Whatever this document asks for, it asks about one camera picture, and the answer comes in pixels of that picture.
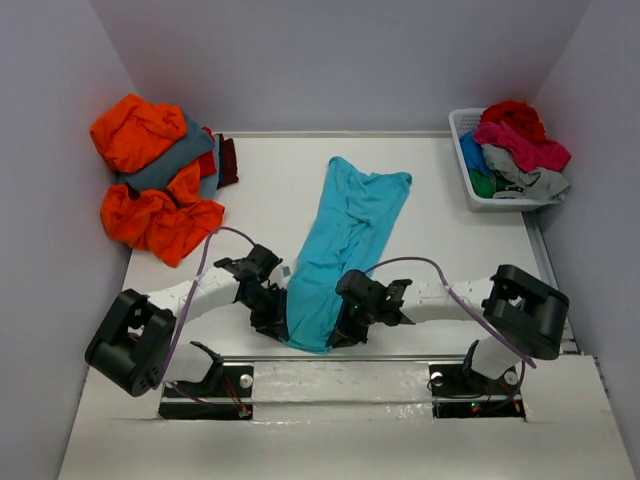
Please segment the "teal t shirt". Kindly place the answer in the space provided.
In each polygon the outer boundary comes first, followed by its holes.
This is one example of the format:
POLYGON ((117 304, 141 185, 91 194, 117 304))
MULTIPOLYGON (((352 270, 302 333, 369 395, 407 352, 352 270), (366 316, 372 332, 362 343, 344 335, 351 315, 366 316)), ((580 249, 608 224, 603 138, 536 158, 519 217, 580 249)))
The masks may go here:
POLYGON ((407 172, 365 174, 342 157, 333 157, 315 220, 297 256, 287 285, 284 344, 324 354, 341 298, 335 288, 349 270, 365 270, 380 259, 409 196, 407 172))

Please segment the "orange t shirt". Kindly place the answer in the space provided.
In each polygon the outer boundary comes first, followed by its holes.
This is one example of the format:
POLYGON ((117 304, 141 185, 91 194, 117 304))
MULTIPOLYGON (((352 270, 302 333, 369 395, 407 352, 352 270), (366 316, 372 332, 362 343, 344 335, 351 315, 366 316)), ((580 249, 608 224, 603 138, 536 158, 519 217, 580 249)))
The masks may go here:
POLYGON ((225 208, 215 199, 219 143, 181 107, 130 93, 89 135, 116 176, 100 210, 111 240, 177 267, 223 224, 225 208))

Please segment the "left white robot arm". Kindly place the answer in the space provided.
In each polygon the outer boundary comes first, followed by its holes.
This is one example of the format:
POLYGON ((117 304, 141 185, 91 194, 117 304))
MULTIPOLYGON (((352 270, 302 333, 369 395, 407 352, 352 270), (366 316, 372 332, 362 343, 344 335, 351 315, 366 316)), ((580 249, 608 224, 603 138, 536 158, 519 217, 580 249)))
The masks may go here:
POLYGON ((224 379, 224 360, 206 345, 182 344, 184 325, 215 309, 239 303, 260 334, 284 340, 286 278, 282 260, 256 244, 240 259, 223 258, 192 280, 149 294, 120 292, 85 351, 85 362, 133 397, 162 384, 187 396, 209 395, 224 379))

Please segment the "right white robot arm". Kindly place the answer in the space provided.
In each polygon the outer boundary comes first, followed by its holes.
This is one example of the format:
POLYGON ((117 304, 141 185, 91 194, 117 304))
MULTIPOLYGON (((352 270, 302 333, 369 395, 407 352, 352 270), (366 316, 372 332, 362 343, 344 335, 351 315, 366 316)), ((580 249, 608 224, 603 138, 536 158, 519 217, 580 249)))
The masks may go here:
POLYGON ((327 340, 333 348, 366 342, 374 324, 473 320, 484 328, 486 337, 471 344, 461 363, 432 374, 432 390, 440 397, 483 396, 518 363, 557 359, 569 309, 566 295, 509 264, 488 278, 457 284, 383 284, 350 270, 335 292, 342 303, 327 340))

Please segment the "dark red folded shirt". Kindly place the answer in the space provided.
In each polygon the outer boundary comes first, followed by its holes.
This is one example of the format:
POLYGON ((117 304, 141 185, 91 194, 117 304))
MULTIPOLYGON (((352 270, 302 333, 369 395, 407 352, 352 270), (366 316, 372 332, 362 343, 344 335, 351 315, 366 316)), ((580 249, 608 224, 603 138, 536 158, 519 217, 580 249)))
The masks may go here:
POLYGON ((222 134, 211 134, 214 149, 202 154, 197 161, 200 167, 200 194, 213 198, 218 189, 239 181, 234 141, 222 134))

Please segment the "green garment in basket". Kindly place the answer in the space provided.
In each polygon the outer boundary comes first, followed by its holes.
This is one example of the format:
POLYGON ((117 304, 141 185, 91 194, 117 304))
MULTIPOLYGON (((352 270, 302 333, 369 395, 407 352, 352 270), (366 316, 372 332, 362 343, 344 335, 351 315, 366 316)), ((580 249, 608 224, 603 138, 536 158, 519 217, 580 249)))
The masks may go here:
POLYGON ((491 199, 496 193, 497 177, 490 173, 486 175, 478 170, 467 170, 473 192, 482 199, 491 199))

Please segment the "blue t shirt in basket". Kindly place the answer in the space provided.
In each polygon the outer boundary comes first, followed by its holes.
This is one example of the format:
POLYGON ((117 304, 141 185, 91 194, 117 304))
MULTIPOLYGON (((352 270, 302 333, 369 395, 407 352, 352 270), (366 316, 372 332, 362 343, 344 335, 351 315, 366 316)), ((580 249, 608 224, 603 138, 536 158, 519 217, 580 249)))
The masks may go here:
POLYGON ((478 170, 486 175, 492 173, 486 163, 481 146, 473 138, 473 131, 462 135, 459 138, 459 143, 467 169, 478 170))

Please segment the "white plastic laundry basket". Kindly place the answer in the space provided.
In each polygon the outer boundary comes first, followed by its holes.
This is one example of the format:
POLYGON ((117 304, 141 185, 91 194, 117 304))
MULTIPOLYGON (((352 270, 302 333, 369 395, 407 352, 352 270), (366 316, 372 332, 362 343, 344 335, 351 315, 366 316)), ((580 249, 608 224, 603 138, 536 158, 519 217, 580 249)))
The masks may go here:
POLYGON ((529 198, 515 187, 509 187, 506 196, 493 196, 495 186, 491 174, 485 173, 481 148, 471 137, 484 110, 485 107, 461 108, 451 111, 448 116, 468 208, 473 212, 530 212, 559 204, 557 199, 529 198))

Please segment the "grey t shirt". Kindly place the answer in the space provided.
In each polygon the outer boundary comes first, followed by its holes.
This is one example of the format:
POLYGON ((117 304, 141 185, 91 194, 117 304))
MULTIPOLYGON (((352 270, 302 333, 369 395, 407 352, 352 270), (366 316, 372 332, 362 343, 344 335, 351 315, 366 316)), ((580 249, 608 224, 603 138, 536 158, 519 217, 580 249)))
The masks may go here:
POLYGON ((520 187, 527 198, 562 202, 568 196, 570 183, 562 173, 542 167, 525 172, 516 165, 508 150, 490 144, 483 144, 481 149, 490 171, 520 187))

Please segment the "magenta t shirt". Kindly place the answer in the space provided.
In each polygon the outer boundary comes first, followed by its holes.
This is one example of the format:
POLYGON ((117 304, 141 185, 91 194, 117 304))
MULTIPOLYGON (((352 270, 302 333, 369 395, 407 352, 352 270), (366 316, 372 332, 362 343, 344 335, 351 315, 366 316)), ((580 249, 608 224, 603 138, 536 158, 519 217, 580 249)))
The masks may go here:
POLYGON ((571 160, 570 152, 560 143, 536 144, 517 133, 505 121, 482 122, 472 133, 479 145, 492 145, 507 150, 514 163, 524 172, 536 168, 561 172, 571 160))

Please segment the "red t shirt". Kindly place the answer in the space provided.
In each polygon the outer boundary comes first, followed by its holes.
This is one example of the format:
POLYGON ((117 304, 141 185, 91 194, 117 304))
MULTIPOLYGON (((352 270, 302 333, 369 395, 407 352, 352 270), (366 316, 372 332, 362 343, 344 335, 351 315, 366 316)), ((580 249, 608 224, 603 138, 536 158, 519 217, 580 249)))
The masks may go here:
POLYGON ((547 141, 546 131, 537 111, 525 102, 507 100, 491 105, 481 115, 481 122, 505 122, 532 143, 547 141))

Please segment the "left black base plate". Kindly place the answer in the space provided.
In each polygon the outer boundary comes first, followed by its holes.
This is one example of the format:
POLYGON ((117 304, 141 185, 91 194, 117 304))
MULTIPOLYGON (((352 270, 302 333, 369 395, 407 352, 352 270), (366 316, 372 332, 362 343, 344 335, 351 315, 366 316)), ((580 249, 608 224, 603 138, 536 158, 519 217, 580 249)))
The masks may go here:
POLYGON ((250 421, 253 418, 254 365, 225 363, 217 384, 206 388, 178 382, 163 388, 158 416, 165 420, 250 421))

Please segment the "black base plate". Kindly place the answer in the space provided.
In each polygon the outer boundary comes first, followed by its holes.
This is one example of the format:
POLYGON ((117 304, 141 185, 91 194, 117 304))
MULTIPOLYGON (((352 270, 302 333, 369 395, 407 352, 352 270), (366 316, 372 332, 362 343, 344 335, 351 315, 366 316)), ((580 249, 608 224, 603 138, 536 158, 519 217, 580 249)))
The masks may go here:
POLYGON ((524 419, 521 384, 515 367, 493 380, 462 364, 436 363, 429 366, 427 388, 436 419, 524 419))
POLYGON ((217 384, 206 388, 178 382, 163 388, 158 416, 165 420, 250 421, 253 418, 254 365, 225 363, 217 384))

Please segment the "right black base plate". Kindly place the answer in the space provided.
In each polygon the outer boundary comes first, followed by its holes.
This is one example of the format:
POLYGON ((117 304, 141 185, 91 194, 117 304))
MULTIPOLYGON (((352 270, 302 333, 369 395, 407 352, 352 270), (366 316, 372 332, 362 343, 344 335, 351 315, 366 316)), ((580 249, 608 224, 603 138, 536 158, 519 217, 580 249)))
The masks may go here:
POLYGON ((515 367, 493 380, 462 364, 436 363, 429 366, 427 388, 436 419, 524 419, 521 384, 515 367))

